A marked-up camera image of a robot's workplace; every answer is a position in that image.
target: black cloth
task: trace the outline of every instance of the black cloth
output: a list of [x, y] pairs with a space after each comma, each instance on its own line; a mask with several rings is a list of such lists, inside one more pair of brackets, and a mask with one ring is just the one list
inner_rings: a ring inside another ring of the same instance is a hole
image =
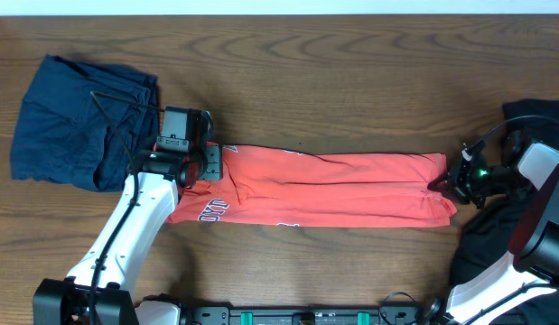
[[[10, 154], [14, 180], [121, 190], [128, 160], [90, 91], [157, 105], [157, 77], [118, 65], [76, 63], [47, 55], [23, 98]], [[131, 153], [158, 133], [156, 111], [99, 100]]]
[[[559, 119], [559, 101], [527, 99], [503, 106], [506, 119], [522, 115], [544, 115]], [[521, 119], [508, 125], [508, 131], [530, 127], [540, 133], [545, 144], [559, 150], [559, 126], [537, 119]], [[498, 261], [508, 251], [508, 241], [520, 218], [534, 198], [534, 192], [520, 202], [501, 199], [492, 202], [461, 235], [453, 261], [450, 285], [466, 283]], [[538, 296], [517, 307], [529, 324], [559, 324], [559, 291]]]

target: wooden table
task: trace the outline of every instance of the wooden table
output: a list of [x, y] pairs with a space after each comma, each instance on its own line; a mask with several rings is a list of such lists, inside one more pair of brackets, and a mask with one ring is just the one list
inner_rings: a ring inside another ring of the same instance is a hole
[[[453, 157], [502, 120], [502, 103], [559, 98], [553, 15], [0, 17], [0, 323], [31, 322], [37, 285], [65, 276], [118, 199], [10, 180], [21, 98], [45, 53], [156, 74], [162, 103], [210, 110], [219, 142], [307, 153]], [[460, 209], [433, 229], [167, 225], [134, 298], [429, 299], [446, 289], [461, 226], [476, 213]]]

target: navy blue cloth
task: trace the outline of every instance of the navy blue cloth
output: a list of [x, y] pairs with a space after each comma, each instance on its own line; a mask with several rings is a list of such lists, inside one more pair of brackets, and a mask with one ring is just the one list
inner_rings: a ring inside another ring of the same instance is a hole
[[[23, 98], [10, 152], [13, 180], [121, 190], [128, 160], [91, 91], [157, 106], [157, 77], [118, 65], [47, 55]], [[100, 98], [131, 153], [159, 130], [156, 111]]]

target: white wall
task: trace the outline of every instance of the white wall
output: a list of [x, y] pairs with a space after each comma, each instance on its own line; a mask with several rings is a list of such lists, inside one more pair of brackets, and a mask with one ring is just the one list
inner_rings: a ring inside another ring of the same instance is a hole
[[0, 15], [559, 14], [559, 0], [0, 0]]

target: orange-red sweatpants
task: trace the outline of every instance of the orange-red sweatpants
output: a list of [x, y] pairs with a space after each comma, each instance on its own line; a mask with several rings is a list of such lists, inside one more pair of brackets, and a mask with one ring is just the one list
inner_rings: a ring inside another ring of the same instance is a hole
[[313, 156], [224, 146], [223, 179], [186, 190], [167, 222], [225, 221], [301, 227], [439, 227], [456, 212], [427, 189], [446, 169], [430, 154]]

